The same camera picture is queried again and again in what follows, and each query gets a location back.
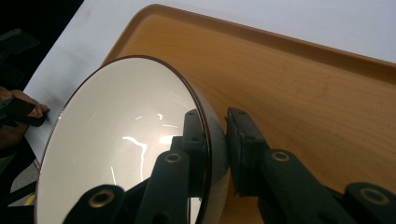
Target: wooden surface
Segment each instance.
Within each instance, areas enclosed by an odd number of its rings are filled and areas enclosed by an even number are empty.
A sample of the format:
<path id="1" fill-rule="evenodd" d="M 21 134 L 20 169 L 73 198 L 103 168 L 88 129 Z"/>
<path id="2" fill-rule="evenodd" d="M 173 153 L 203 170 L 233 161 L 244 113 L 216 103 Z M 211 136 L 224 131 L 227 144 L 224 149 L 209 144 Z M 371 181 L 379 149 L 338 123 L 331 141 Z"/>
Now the wooden surface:
<path id="1" fill-rule="evenodd" d="M 138 13 L 105 63 L 133 54 L 174 66 L 220 118 L 246 110 L 328 187 L 396 192 L 396 64 L 162 6 Z M 262 223 L 256 203 L 231 189 L 220 223 Z"/>

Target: white surface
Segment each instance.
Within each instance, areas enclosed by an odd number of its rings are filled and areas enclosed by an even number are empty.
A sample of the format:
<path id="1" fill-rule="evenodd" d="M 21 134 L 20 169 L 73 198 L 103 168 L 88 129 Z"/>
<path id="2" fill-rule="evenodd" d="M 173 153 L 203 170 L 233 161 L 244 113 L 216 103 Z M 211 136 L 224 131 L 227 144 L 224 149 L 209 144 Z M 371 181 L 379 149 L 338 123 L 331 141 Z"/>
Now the white surface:
<path id="1" fill-rule="evenodd" d="M 51 109 L 49 121 L 26 134 L 40 161 L 66 101 L 98 69 L 133 15 L 153 3 L 396 63 L 393 0 L 85 0 L 25 89 Z"/>
<path id="2" fill-rule="evenodd" d="M 37 223 L 62 223 L 89 189 L 109 184 L 127 190 L 150 177 L 195 108 L 184 83 L 160 63 L 132 58 L 100 69 L 67 104 L 49 141 Z M 199 207 L 194 200 L 195 216 Z"/>

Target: white table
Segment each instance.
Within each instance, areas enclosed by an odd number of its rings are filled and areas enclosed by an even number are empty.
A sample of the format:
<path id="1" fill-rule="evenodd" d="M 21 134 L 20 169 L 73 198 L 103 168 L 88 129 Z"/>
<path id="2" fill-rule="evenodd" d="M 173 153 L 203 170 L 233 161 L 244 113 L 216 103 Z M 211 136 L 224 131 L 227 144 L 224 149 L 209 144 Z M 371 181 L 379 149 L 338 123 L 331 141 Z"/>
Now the white table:
<path id="1" fill-rule="evenodd" d="M 26 137 L 38 161 L 67 100 L 140 9 L 158 3 L 396 63 L 393 0 L 85 0 L 25 89 L 50 108 Z"/>

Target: white bowl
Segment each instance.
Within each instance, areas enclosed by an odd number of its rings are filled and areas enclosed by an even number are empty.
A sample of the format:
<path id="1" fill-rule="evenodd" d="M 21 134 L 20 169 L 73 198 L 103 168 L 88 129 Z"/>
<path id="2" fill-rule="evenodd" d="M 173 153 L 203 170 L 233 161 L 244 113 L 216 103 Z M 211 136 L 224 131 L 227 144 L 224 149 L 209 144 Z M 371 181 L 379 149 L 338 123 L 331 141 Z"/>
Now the white bowl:
<path id="1" fill-rule="evenodd" d="M 205 193 L 191 220 L 219 220 L 228 189 L 224 133 L 205 99 L 170 65 L 147 56 L 110 63 L 70 98 L 53 129 L 37 185 L 37 223 L 62 223 L 87 190 L 125 190 L 150 177 L 185 114 L 197 109 L 208 140 Z"/>

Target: human hand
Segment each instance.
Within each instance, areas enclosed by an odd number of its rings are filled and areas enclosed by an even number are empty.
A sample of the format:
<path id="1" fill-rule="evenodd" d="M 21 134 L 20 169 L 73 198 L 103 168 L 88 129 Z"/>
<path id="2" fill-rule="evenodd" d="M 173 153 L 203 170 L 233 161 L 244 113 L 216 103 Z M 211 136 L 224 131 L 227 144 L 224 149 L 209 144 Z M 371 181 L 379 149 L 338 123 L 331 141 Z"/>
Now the human hand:
<path id="1" fill-rule="evenodd" d="M 23 91 L 8 91 L 7 89 L 0 87 L 0 101 L 4 101 L 11 97 L 20 98 L 26 102 L 35 105 L 35 108 L 32 110 L 32 112 L 27 115 L 28 117 L 41 118 L 43 116 L 43 113 L 49 110 L 46 105 L 40 104 L 35 99 L 32 99 L 31 97 L 26 95 Z M 0 128 L 0 149 L 15 146 L 21 141 L 29 125 L 22 123 L 18 124 L 18 127 L 3 125 Z"/>

